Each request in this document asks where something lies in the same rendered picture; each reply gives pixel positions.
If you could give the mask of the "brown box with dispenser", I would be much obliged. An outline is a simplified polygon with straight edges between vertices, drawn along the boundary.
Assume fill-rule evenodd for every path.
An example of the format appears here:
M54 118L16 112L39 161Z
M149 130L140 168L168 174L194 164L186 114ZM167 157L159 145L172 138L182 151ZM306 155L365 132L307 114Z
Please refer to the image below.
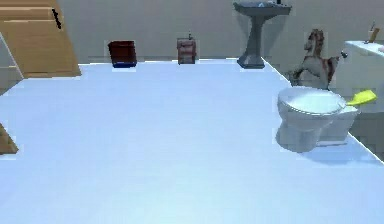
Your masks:
M196 60L196 41L189 33L185 38L177 39L178 64L194 64Z

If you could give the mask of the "dark red bin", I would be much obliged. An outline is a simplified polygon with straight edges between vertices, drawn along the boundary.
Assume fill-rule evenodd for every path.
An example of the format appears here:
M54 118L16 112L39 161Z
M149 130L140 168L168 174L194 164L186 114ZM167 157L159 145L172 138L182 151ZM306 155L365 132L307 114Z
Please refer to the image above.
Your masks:
M137 64L135 42L129 40L111 41L109 54L114 68L130 68Z

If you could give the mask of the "brown white horse figure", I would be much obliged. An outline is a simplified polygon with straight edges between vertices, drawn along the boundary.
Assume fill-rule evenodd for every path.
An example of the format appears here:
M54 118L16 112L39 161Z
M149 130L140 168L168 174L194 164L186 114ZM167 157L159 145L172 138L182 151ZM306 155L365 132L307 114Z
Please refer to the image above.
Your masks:
M322 30L313 29L308 36L304 49L307 51L300 65L288 72L292 86L305 86L317 89L329 89L329 84L335 74L341 59L348 54L342 51L338 56L323 58L321 56L324 45Z

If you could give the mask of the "brown bottle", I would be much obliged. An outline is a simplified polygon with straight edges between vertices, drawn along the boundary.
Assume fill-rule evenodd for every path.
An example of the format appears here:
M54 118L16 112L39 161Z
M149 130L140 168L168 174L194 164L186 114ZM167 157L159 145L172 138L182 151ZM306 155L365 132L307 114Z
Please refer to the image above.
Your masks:
M373 43L379 31L380 29L376 26L376 22L373 22L370 30L368 31L368 39L365 41L365 44Z

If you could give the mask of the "white toilet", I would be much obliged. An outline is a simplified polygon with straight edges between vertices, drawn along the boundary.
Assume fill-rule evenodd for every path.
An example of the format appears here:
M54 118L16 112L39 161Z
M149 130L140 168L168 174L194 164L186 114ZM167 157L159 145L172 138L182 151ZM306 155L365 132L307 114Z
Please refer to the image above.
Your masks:
M290 86L278 93L282 119L276 140L284 148L308 152L316 147L343 145L361 113L384 113L384 46L346 41L329 89ZM375 101L359 106L346 103L355 93L370 89Z

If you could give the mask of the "grey pedestal sink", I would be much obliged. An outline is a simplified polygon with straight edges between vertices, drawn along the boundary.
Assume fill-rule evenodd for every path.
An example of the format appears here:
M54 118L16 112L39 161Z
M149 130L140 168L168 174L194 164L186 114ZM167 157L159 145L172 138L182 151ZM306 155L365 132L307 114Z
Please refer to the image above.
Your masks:
M234 9L250 18L251 31L246 49L237 63L244 69L263 69L265 67L261 56L261 37L264 23L276 16L289 15L291 6L277 2L234 2Z

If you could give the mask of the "wooden furniture corner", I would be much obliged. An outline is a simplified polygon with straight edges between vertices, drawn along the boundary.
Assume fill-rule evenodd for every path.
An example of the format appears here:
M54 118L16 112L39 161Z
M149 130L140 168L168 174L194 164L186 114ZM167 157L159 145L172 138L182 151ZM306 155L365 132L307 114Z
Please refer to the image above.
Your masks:
M18 147L8 134L4 126L0 123L0 155L16 154Z

